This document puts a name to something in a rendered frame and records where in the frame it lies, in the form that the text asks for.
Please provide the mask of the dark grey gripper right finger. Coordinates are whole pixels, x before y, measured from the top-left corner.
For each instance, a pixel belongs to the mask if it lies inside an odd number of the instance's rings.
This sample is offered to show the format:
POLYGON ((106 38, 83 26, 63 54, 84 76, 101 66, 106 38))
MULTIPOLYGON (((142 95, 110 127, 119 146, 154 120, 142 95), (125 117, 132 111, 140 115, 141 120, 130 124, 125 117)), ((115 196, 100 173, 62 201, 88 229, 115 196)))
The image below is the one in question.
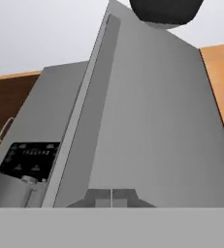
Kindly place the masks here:
POLYGON ((112 190, 113 207, 154 207, 153 204, 143 201, 138 197, 135 189, 113 189, 112 190))

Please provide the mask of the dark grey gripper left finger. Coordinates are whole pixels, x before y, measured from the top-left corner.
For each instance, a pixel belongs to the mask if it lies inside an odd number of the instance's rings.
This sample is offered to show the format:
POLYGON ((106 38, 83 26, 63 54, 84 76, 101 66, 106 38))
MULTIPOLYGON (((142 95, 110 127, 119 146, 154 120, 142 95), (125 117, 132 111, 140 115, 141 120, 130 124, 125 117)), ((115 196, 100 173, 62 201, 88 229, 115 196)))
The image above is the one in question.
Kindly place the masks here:
POLYGON ((69 204, 69 207, 110 207, 111 206, 111 190, 110 189, 88 189, 84 197, 74 203, 69 204))

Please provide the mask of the grey fridge door with dispenser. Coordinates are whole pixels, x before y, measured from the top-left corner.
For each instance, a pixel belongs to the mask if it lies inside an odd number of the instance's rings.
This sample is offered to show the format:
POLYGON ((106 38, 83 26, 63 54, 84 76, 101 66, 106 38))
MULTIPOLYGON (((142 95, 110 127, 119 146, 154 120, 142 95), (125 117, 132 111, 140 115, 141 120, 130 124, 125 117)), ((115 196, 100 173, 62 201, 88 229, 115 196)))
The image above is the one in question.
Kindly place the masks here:
POLYGON ((39 207, 88 63, 46 67, 0 144, 0 207, 39 207))

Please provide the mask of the dark brown cupboard door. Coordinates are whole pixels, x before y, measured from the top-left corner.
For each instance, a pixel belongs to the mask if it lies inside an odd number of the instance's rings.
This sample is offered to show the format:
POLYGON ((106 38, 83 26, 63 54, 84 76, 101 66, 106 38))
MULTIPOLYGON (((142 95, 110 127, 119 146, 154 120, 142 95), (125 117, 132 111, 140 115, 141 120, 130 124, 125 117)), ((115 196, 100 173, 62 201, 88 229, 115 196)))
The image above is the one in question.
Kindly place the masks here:
POLYGON ((38 75, 0 79, 0 131, 10 117, 16 117, 38 75))

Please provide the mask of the black and white round object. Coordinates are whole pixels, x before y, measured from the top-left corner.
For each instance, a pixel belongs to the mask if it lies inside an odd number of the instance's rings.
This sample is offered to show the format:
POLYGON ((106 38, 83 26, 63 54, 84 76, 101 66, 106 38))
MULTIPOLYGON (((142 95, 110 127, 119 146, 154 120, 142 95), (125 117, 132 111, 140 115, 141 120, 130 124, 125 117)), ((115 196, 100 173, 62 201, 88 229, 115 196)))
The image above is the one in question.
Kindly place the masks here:
POLYGON ((129 0, 140 21, 169 29, 194 19, 204 0, 129 0))

